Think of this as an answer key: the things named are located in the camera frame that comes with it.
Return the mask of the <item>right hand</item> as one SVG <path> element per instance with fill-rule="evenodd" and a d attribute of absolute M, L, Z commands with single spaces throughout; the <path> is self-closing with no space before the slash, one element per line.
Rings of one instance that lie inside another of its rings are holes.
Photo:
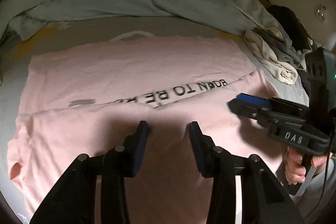
<path fill-rule="evenodd" d="M 311 159 L 311 166 L 316 167 L 315 175 L 321 173 L 327 165 L 327 162 L 331 158 L 332 153 L 329 156 L 314 156 Z M 285 178 L 288 183 L 296 185 L 302 184 L 305 181 L 306 168 L 302 165 L 303 156 L 295 149 L 288 148 L 285 158 Z"/>

